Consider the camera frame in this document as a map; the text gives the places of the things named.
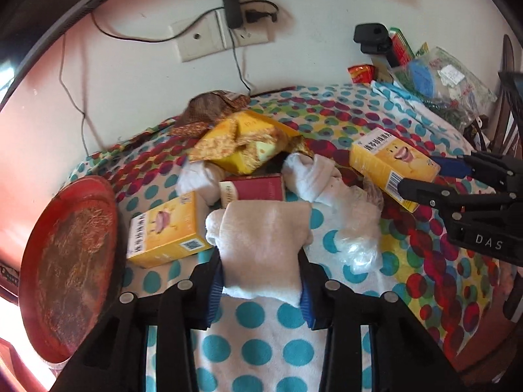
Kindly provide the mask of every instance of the multicolored dotted fabric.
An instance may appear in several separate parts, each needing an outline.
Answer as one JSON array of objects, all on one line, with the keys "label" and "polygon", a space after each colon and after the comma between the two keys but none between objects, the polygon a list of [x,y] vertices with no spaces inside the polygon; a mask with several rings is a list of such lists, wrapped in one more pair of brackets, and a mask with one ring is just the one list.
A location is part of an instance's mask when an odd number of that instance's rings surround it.
[{"label": "multicolored dotted fabric", "polygon": [[[310,148],[333,158],[346,182],[354,180],[348,169],[351,143],[373,128],[381,127],[430,155],[466,153],[467,144],[448,125],[439,122],[414,100],[394,90],[373,84],[296,87],[293,91],[252,99],[253,110],[300,131]],[[132,217],[176,197],[174,185],[185,152],[195,140],[166,136],[169,119],[106,153],[87,158],[69,177],[96,174],[108,179],[125,225]],[[449,183],[461,193],[486,190],[472,179]],[[297,197],[287,192],[287,200]],[[311,228],[313,244],[306,250],[311,261],[320,263],[327,275],[355,292],[379,296],[394,290],[427,328],[445,354],[452,358],[475,329],[498,281],[498,266],[447,241],[442,220],[429,208],[414,214],[385,198],[381,219],[383,268],[378,272],[353,274],[334,246],[335,214],[314,204]],[[190,276],[194,266],[206,262],[210,251],[153,269],[129,264],[124,290],[147,296],[161,293]],[[300,311],[269,298],[244,301],[223,296],[210,329],[192,333],[200,390],[306,392],[318,390],[323,365],[325,332],[307,328]],[[371,387],[370,340],[362,329],[364,389]],[[148,392],[156,390],[156,328],[148,336]]]}]

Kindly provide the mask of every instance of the wall outlet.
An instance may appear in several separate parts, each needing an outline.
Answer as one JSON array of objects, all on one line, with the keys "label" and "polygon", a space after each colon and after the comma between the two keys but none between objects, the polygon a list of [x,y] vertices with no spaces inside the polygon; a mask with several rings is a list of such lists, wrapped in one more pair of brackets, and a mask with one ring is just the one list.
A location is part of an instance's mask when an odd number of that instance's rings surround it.
[{"label": "wall outlet", "polygon": [[[187,28],[190,23],[194,22],[194,19],[185,19],[173,23],[171,25],[173,35]],[[225,47],[216,12],[209,13],[186,34],[177,38],[175,42],[182,62],[223,51]]]},{"label": "wall outlet", "polygon": [[[232,48],[231,35],[229,35],[225,10],[218,10],[218,23],[222,34],[222,40],[226,49]],[[236,47],[246,45],[262,44],[269,42],[268,18],[260,19],[256,23],[245,23],[242,28],[232,31]]]}]

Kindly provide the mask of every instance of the oval red dish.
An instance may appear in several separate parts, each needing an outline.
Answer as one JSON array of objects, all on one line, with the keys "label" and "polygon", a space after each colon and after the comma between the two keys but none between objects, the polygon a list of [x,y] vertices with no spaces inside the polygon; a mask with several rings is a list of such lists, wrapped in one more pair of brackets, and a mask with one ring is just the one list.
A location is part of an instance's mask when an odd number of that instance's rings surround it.
[{"label": "oval red dish", "polygon": [[22,258],[19,306],[32,346],[50,365],[70,358],[96,324],[117,236],[114,192],[100,176],[63,188],[38,218]]}]

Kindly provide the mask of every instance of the white wall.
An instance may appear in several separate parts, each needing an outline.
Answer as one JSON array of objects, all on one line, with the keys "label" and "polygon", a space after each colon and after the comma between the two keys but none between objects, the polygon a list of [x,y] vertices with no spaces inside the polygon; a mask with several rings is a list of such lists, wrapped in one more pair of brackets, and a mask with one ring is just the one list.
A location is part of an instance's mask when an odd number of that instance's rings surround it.
[{"label": "white wall", "polygon": [[[400,27],[414,50],[424,41],[445,48],[493,90],[505,33],[513,40],[516,66],[521,63],[521,48],[491,0],[272,1],[282,9],[273,42],[239,50],[255,92],[347,81],[347,67],[369,61],[352,41],[355,25],[367,22]],[[119,34],[164,38],[170,24],[220,5],[110,0],[96,14]],[[58,41],[0,113],[0,258],[2,250],[10,253],[6,262],[19,261],[24,235],[84,155],[80,115],[58,83],[60,54]],[[198,93],[244,91],[230,51],[181,64],[173,43],[112,40],[95,30],[89,16],[67,33],[64,81],[87,109],[91,152],[180,113]]]}]

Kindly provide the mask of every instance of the transparent plastic bag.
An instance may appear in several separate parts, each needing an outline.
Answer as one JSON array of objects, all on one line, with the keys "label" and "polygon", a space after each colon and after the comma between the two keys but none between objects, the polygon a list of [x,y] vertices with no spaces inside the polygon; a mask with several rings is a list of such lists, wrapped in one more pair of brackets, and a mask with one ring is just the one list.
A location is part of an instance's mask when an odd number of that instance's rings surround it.
[{"label": "transparent plastic bag", "polygon": [[334,245],[353,274],[367,273],[383,265],[378,249],[383,194],[367,178],[363,188],[347,187],[335,206],[340,229],[334,236]]},{"label": "transparent plastic bag", "polygon": [[435,47],[391,72],[425,106],[463,133],[496,96],[459,60]]}]

